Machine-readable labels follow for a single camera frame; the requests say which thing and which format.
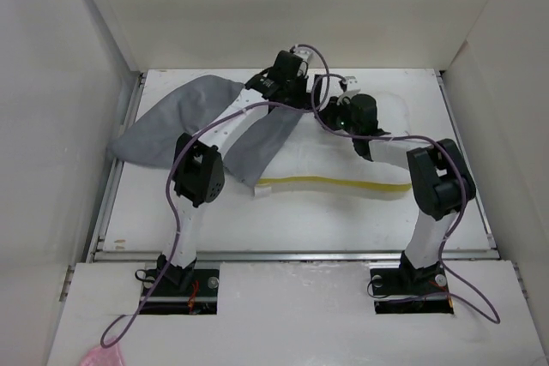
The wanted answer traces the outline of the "grey pillowcase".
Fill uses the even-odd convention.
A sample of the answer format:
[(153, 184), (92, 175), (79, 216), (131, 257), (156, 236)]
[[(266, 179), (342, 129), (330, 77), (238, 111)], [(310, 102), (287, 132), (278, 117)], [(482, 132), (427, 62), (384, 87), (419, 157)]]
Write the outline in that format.
[[(244, 89), (241, 82), (204, 75), (167, 94), (108, 145), (110, 152), (134, 165), (169, 170), (181, 134), (193, 135), (211, 124)], [(275, 107), (254, 122), (231, 146), (223, 163), (241, 183), (254, 187), (303, 116)]]

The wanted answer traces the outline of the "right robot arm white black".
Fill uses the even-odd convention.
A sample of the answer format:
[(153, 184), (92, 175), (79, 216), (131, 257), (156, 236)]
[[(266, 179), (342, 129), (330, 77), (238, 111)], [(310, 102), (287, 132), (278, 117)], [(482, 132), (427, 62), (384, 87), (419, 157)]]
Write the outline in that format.
[(332, 98), (320, 111), (325, 129), (348, 136), (362, 159), (408, 172), (419, 209), (413, 235), (395, 268), (371, 270), (375, 297), (422, 295), (445, 286), (442, 250), (448, 232), (476, 187), (451, 139), (393, 135), (378, 121), (376, 100), (367, 94)]

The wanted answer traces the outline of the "white pillow yellow edge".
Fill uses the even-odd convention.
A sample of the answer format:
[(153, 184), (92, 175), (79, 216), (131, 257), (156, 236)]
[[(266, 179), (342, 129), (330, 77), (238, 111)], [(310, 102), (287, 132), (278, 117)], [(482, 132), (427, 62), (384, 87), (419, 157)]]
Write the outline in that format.
[(313, 191), (363, 197), (401, 197), (412, 188), (402, 168), (366, 161), (350, 140), (304, 115), (254, 187), (254, 197)]

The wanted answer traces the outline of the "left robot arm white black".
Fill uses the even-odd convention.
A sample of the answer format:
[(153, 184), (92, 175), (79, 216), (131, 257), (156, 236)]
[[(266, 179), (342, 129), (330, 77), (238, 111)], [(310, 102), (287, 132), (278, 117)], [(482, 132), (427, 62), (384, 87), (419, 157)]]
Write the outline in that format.
[(271, 108), (304, 107), (310, 60), (309, 52), (297, 48), (280, 51), (271, 67), (253, 75), (213, 122), (193, 135), (184, 133), (178, 138), (166, 182), (175, 235), (157, 259), (157, 281), (169, 292), (179, 295), (191, 287), (198, 221), (206, 205), (223, 190), (227, 152)]

